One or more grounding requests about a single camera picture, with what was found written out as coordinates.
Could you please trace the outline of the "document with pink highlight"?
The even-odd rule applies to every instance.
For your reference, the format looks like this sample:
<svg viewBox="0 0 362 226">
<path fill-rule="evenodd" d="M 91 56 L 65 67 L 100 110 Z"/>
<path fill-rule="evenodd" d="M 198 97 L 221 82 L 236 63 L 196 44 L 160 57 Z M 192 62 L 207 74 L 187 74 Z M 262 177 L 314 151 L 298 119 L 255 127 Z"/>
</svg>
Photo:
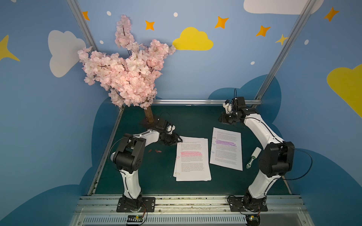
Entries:
<svg viewBox="0 0 362 226">
<path fill-rule="evenodd" d="M 197 137 L 183 137 L 177 144 L 176 157 L 180 156 L 177 163 L 176 181 L 210 181 L 208 139 Z"/>
</svg>

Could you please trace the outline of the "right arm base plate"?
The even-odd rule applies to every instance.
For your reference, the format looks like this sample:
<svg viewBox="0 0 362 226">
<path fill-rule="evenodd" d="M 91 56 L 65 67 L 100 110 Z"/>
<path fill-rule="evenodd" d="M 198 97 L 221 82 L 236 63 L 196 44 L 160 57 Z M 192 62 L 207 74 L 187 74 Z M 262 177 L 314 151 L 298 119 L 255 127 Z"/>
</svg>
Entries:
<svg viewBox="0 0 362 226">
<path fill-rule="evenodd" d="M 230 195 L 226 198 L 231 212 L 267 212 L 266 198 L 237 197 Z"/>
</svg>

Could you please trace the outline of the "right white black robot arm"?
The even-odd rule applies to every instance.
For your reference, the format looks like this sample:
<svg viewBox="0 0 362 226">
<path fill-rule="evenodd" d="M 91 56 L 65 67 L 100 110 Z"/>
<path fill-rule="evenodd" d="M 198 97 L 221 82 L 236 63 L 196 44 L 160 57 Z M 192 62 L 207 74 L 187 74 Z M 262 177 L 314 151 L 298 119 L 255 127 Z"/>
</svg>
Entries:
<svg viewBox="0 0 362 226">
<path fill-rule="evenodd" d="M 259 172 L 243 197 L 244 205 L 265 204 L 267 193 L 273 184 L 292 170 L 294 151 L 292 142 L 278 136 L 262 119 L 261 115 L 248 107 L 243 97 L 226 100 L 223 105 L 225 112 L 219 121 L 224 124 L 241 122 L 248 127 L 262 145 L 259 157 Z"/>
</svg>

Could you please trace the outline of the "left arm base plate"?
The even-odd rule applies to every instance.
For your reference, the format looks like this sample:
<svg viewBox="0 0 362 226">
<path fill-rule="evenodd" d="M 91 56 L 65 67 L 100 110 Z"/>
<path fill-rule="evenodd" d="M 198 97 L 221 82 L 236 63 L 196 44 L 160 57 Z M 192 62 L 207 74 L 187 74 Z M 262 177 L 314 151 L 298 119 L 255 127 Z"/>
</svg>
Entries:
<svg viewBox="0 0 362 226">
<path fill-rule="evenodd" d="M 155 205 L 155 197 L 130 199 L 123 196 L 118 201 L 116 212 L 154 212 Z"/>
</svg>

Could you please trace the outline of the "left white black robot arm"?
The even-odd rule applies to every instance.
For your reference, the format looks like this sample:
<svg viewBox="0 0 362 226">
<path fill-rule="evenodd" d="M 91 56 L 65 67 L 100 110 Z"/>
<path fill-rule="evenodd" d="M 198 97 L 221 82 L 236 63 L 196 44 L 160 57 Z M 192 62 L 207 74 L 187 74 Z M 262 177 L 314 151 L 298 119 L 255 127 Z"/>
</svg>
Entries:
<svg viewBox="0 0 362 226">
<path fill-rule="evenodd" d="M 156 124 L 143 133 L 124 134 L 117 142 L 118 147 L 110 156 L 122 175 L 124 192 L 122 198 L 126 202 L 142 202 L 142 190 L 139 184 L 138 170 L 142 164 L 146 146 L 161 142 L 172 146 L 182 142 L 175 132 L 176 126 L 164 119 L 157 119 Z"/>
</svg>

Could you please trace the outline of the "document with blue highlight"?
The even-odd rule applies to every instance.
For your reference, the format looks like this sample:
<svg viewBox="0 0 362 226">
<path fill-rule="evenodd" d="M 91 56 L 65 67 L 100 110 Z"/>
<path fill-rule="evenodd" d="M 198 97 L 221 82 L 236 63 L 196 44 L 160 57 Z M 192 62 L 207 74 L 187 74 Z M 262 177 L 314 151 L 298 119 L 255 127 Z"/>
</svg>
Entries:
<svg viewBox="0 0 362 226">
<path fill-rule="evenodd" d="M 175 165 L 174 165 L 174 170 L 173 170 L 173 177 L 177 177 L 177 175 L 175 175 L 175 172 L 177 172 L 177 163 L 178 163 L 178 159 L 175 159 Z"/>
</svg>

